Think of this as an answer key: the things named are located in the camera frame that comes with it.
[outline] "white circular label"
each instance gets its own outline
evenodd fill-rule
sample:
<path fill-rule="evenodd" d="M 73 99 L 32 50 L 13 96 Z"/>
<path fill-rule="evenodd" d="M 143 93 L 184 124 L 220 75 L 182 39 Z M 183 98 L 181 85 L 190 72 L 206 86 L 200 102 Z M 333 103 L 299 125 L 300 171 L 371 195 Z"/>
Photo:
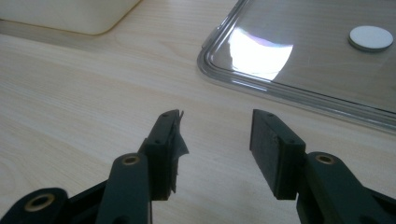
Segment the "white circular label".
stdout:
<path fill-rule="evenodd" d="M 393 36 L 380 27 L 358 26 L 350 32 L 349 40 L 357 47 L 379 50 L 389 47 L 393 43 Z"/>

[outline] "transparent plastic tray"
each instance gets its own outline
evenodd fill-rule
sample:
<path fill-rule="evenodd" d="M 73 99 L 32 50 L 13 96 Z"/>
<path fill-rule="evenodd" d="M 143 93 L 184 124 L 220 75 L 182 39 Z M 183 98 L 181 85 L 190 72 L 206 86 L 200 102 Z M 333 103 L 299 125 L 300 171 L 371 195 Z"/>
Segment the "transparent plastic tray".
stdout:
<path fill-rule="evenodd" d="M 240 0 L 203 44 L 210 81 L 337 118 L 396 131 L 394 44 L 365 52 L 350 31 L 396 35 L 396 1 Z"/>

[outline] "wooden table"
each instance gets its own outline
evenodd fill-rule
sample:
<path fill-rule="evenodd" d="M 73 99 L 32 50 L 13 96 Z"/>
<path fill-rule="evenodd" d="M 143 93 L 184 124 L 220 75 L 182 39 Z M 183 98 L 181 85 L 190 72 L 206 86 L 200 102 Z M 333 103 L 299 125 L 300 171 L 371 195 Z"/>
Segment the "wooden table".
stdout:
<path fill-rule="evenodd" d="M 229 90 L 196 58 L 235 0 L 143 0 L 109 32 L 88 36 L 0 21 L 0 216 L 49 187 L 73 196 L 107 179 L 155 120 L 179 108 L 190 155 L 155 223 L 298 223 L 248 150 L 252 109 L 277 114 L 307 152 L 342 159 L 361 183 L 396 198 L 396 136 Z"/>

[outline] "white container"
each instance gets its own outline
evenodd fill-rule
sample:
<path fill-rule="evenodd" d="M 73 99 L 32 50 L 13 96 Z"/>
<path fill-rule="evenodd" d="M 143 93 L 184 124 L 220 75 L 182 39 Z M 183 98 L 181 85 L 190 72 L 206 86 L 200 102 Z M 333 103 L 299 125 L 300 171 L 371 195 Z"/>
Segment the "white container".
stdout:
<path fill-rule="evenodd" d="M 0 0 L 0 19 L 99 35 L 140 0 Z"/>

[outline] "clamp jaw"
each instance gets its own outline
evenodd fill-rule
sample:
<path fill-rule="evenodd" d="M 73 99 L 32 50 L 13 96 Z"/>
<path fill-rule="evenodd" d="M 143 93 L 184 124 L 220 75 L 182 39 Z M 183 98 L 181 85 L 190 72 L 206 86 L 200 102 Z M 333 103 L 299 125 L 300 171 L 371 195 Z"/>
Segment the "clamp jaw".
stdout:
<path fill-rule="evenodd" d="M 396 223 L 396 200 L 365 188 L 334 155 L 305 153 L 277 116 L 253 111 L 250 151 L 278 200 L 295 200 L 304 224 Z"/>
<path fill-rule="evenodd" d="M 63 189 L 39 189 L 17 201 L 0 224 L 151 223 L 151 201 L 176 191 L 178 158 L 189 151 L 180 135 L 183 113 L 163 113 L 137 153 L 114 160 L 110 177 L 68 198 Z"/>

